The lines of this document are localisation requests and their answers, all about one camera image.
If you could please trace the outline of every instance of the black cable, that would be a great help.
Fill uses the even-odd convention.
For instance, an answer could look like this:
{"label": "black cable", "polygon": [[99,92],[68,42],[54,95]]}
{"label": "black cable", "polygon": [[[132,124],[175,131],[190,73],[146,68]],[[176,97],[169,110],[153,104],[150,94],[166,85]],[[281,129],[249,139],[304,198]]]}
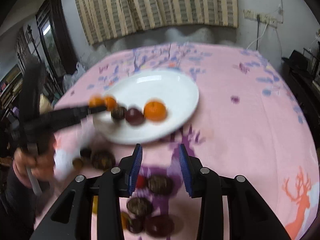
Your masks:
{"label": "black cable", "polygon": [[257,33],[257,46],[256,46],[256,50],[258,50],[259,27],[260,27],[260,14],[257,14],[257,21],[258,21],[258,33]]}

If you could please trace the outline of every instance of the purple deer print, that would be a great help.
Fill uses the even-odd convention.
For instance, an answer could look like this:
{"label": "purple deer print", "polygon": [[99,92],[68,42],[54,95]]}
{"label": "purple deer print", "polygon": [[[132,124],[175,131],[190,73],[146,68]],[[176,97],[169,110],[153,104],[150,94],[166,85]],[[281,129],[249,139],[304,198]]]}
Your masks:
{"label": "purple deer print", "polygon": [[191,144],[202,144],[205,141],[205,138],[200,139],[200,131],[195,136],[195,132],[193,132],[192,130],[192,125],[190,125],[187,134],[184,134],[183,127],[181,127],[179,131],[181,134],[181,141],[176,141],[177,132],[172,133],[169,139],[161,139],[162,142],[169,142],[169,148],[173,150],[171,164],[169,167],[160,168],[141,166],[140,168],[140,174],[145,177],[149,177],[153,174],[161,174],[170,177],[174,182],[174,188],[170,196],[155,196],[147,188],[139,189],[133,193],[133,196],[135,197],[138,196],[149,199],[153,204],[154,211],[157,211],[159,209],[161,215],[169,213],[169,199],[177,195],[179,189],[183,184],[183,178],[179,163],[179,145],[184,144],[188,154],[195,157],[195,152],[191,147]]}

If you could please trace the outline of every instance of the person's arm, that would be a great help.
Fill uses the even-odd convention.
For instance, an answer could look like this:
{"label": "person's arm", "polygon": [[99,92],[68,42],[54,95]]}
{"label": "person's arm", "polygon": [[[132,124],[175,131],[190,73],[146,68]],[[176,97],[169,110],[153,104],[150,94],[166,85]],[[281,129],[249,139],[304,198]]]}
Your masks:
{"label": "person's arm", "polygon": [[48,153],[37,159],[24,154],[20,149],[15,152],[6,191],[0,195],[1,240],[30,238],[35,221],[36,196],[28,179],[26,166],[31,168],[37,179],[46,181],[53,176],[53,157],[53,143],[50,143]]}

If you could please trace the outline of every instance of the curtain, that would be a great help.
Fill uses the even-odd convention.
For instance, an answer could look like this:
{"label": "curtain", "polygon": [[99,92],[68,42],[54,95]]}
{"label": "curtain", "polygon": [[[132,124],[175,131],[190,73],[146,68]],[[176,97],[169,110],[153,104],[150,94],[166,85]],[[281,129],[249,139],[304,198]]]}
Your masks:
{"label": "curtain", "polygon": [[23,64],[22,69],[25,68],[25,66],[32,60],[32,55],[28,46],[28,42],[26,40],[25,33],[23,31],[23,27],[20,28],[16,45],[15,45],[15,51],[19,58],[19,66],[21,65],[21,62]]}
{"label": "curtain", "polygon": [[237,0],[76,0],[89,44],[168,25],[238,27]]}

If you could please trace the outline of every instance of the white plate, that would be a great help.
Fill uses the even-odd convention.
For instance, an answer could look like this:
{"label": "white plate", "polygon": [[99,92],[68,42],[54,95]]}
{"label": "white plate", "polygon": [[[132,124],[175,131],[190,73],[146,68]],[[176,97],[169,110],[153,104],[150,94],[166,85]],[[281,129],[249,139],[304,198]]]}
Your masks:
{"label": "white plate", "polygon": [[146,122],[131,126],[126,120],[118,124],[110,112],[94,115],[97,130],[114,143],[136,144],[160,139],[180,128],[195,111],[199,90],[185,74],[172,70],[145,70],[121,80],[106,93],[116,98],[121,105],[136,106],[143,110],[150,99],[160,99],[167,108],[168,116],[162,122]]}

